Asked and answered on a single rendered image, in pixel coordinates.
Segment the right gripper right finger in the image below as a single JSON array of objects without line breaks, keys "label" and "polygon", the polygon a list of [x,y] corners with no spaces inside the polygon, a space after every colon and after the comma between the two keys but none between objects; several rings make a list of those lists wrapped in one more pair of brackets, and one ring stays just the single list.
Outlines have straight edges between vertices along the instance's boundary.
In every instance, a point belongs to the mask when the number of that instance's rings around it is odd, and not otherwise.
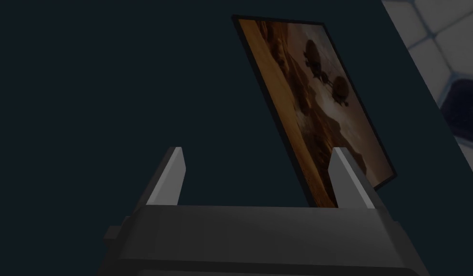
[{"label": "right gripper right finger", "polygon": [[383,202],[346,148],[333,148],[328,174],[339,208],[384,209]]}]

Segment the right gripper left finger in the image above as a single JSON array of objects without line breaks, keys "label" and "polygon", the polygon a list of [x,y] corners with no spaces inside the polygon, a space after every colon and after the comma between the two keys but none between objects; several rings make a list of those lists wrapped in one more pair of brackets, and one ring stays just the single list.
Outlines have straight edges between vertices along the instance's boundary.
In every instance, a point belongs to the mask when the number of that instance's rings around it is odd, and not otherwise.
[{"label": "right gripper left finger", "polygon": [[146,186],[136,210],[145,205],[177,205],[186,164],[181,147],[170,147]]}]

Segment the framed brown landscape picture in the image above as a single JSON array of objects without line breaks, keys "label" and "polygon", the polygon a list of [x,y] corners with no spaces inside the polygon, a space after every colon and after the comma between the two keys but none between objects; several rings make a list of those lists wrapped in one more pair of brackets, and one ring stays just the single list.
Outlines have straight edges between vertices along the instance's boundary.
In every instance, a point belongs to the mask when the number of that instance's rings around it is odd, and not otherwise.
[{"label": "framed brown landscape picture", "polygon": [[231,19],[311,207],[338,206],[334,147],[350,152],[375,190],[397,176],[324,23]]}]

